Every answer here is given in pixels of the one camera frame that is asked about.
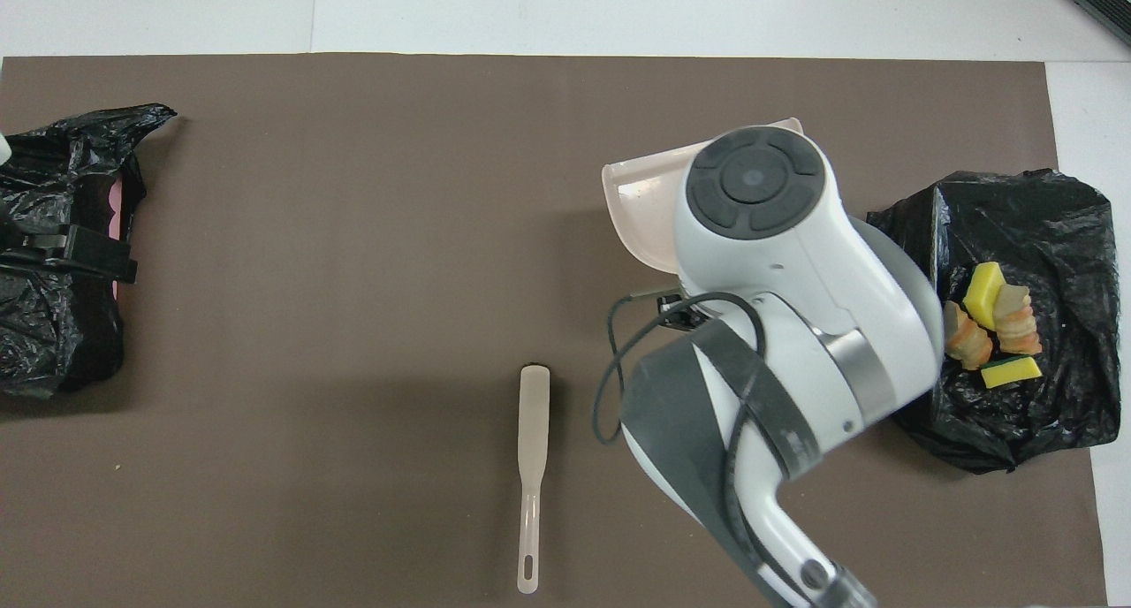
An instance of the black cable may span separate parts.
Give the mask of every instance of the black cable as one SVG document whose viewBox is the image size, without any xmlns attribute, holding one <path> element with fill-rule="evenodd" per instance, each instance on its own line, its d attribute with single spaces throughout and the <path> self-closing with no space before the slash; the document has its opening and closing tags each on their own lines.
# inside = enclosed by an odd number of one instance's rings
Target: black cable
<svg viewBox="0 0 1131 608">
<path fill-rule="evenodd" d="M 739 540 L 739 546 L 746 551 L 746 556 L 751 561 L 767 564 L 794 592 L 806 597 L 804 589 L 787 574 L 779 561 L 774 559 L 767 548 L 759 548 L 759 544 L 756 544 L 757 538 L 751 538 L 750 524 L 746 523 L 746 515 L 742 512 L 742 504 L 739 501 L 737 490 L 734 488 L 737 471 L 736 464 L 739 461 L 739 443 L 742 440 L 742 431 L 746 426 L 746 423 L 754 419 L 754 411 L 750 402 L 752 396 L 753 391 L 739 394 L 739 411 L 734 416 L 734 424 L 731 427 L 731 442 L 726 446 L 726 459 L 723 468 L 723 500 L 726 504 L 726 519 L 731 523 L 731 533 Z"/>
<path fill-rule="evenodd" d="M 647 335 L 649 335 L 651 330 L 655 330 L 656 327 L 667 321 L 667 319 L 671 319 L 672 314 L 679 313 L 679 311 L 688 310 L 690 309 L 690 306 L 698 305 L 698 303 L 702 302 L 733 303 L 733 305 L 739 306 L 739 309 L 742 310 L 743 313 L 746 313 L 746 318 L 750 319 L 750 325 L 753 327 L 754 335 L 757 338 L 756 349 L 754 349 L 756 354 L 765 355 L 766 350 L 766 337 L 763 336 L 762 331 L 762 321 L 759 318 L 757 311 L 753 309 L 753 306 L 750 305 L 750 302 L 745 301 L 745 298 L 740 297 L 740 295 L 737 294 L 731 294 L 731 293 L 696 294 L 694 297 L 683 298 L 682 302 L 672 303 L 672 305 L 667 306 L 667 310 L 664 310 L 663 313 L 661 314 L 656 314 L 656 318 L 651 319 L 651 321 L 649 321 L 647 325 L 641 327 L 641 329 L 639 329 L 637 333 L 634 333 L 633 337 L 629 339 L 629 342 L 624 344 L 623 349 L 618 350 L 616 341 L 612 335 L 613 314 L 615 313 L 615 311 L 620 309 L 620 306 L 624 305 L 624 303 L 633 302 L 636 301 L 636 298 L 638 297 L 620 298 L 620 301 L 613 303 L 612 309 L 608 311 L 607 323 L 610 333 L 610 347 L 613 349 L 613 358 L 611 359 L 611 362 L 608 362 L 608 366 L 605 367 L 605 373 L 602 374 L 601 382 L 597 383 L 597 393 L 594 394 L 593 398 L 593 411 L 590 419 L 590 423 L 593 424 L 593 435 L 596 436 L 598 442 L 602 443 L 603 445 L 611 445 L 614 442 L 616 442 L 616 438 L 621 432 L 621 422 L 620 417 L 618 416 L 616 431 L 613 432 L 613 435 L 608 437 L 602 435 L 601 401 L 605 392 L 605 385 L 607 385 L 608 380 L 613 375 L 613 372 L 616 371 L 618 377 L 620 380 L 621 394 L 624 393 L 624 374 L 621 366 L 622 359 L 624 359 L 625 355 L 628 355 L 629 351 L 632 350 L 632 348 L 637 346 L 639 341 L 641 341 L 641 339 L 647 337 Z"/>
</svg>

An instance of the spatula handle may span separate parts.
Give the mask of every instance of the spatula handle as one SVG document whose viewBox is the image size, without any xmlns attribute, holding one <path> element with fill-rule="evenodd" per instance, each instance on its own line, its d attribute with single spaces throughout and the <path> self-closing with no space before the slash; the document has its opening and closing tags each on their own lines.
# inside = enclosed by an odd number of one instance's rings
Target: spatula handle
<svg viewBox="0 0 1131 608">
<path fill-rule="evenodd" d="M 538 493 L 523 494 L 523 528 L 518 537 L 518 590 L 538 590 Z"/>
</svg>

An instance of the white table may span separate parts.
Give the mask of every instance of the white table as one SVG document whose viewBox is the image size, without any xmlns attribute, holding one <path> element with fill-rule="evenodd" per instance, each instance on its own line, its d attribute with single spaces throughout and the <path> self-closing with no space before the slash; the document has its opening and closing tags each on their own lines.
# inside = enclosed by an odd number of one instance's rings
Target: white table
<svg viewBox="0 0 1131 608">
<path fill-rule="evenodd" d="M 1043 61 L 1060 168 L 1131 212 L 1131 47 L 1069 0 L 0 0 L 0 57 L 322 51 Z M 1091 457 L 1107 600 L 1131 605 L 1131 440 Z"/>
</svg>

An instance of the white surface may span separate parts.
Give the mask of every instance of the white surface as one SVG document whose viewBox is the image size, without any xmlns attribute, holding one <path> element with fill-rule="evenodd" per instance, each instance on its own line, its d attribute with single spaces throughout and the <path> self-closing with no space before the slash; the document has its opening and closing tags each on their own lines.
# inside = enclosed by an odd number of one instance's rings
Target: white surface
<svg viewBox="0 0 1131 608">
<path fill-rule="evenodd" d="M 1050 63 L 1048 95 L 1060 168 L 1086 181 L 1112 201 L 1120 270 L 1121 391 L 1131 394 L 1131 63 Z M 1107 579 L 1107 603 L 1131 606 L 1131 432 L 1091 448 Z"/>
<path fill-rule="evenodd" d="M 0 57 L 303 51 L 1116 60 L 1051 64 L 1048 90 L 1062 170 L 1116 223 L 1131 209 L 1131 49 L 1069 0 L 0 0 Z M 1093 460 L 1108 602 L 1128 606 L 1126 434 Z"/>
<path fill-rule="evenodd" d="M 0 0 L 0 55 L 293 53 L 312 0 Z"/>
<path fill-rule="evenodd" d="M 1131 60 L 1070 0 L 317 0 L 312 51 Z"/>
<path fill-rule="evenodd" d="M 677 273 L 675 200 L 688 164 L 710 140 L 670 148 L 653 156 L 606 164 L 601 170 L 605 205 L 621 243 L 644 266 Z"/>
</svg>

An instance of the black circular cap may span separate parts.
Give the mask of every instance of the black circular cap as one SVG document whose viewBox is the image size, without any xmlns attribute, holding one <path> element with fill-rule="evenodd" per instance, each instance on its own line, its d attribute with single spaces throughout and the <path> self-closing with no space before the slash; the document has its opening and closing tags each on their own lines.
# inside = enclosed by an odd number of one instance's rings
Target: black circular cap
<svg viewBox="0 0 1131 608">
<path fill-rule="evenodd" d="M 821 153 L 779 128 L 741 128 L 711 141 L 691 162 L 691 214 L 732 238 L 763 238 L 793 228 L 824 190 Z"/>
<path fill-rule="evenodd" d="M 759 205 L 784 189 L 787 168 L 788 164 L 776 150 L 741 148 L 723 166 L 723 192 L 731 200 Z"/>
</svg>

